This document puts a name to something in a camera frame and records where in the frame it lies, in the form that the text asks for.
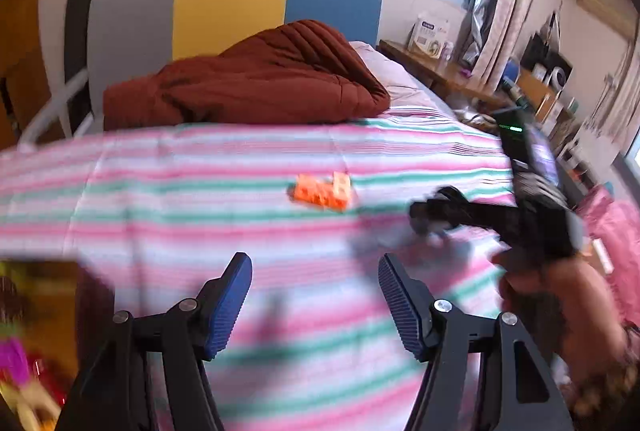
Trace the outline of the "person's right hand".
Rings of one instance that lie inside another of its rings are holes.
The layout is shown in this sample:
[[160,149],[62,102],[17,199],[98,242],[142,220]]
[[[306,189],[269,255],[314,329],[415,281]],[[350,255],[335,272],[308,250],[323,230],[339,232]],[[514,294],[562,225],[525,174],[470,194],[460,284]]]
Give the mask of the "person's right hand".
[[491,258],[504,269],[499,281],[502,308],[515,310],[516,300],[552,295],[559,302],[565,329],[559,355],[570,379],[581,383],[604,375],[623,363],[628,337],[618,318],[608,282],[581,255],[548,263],[543,269],[518,272],[511,266],[512,250]]

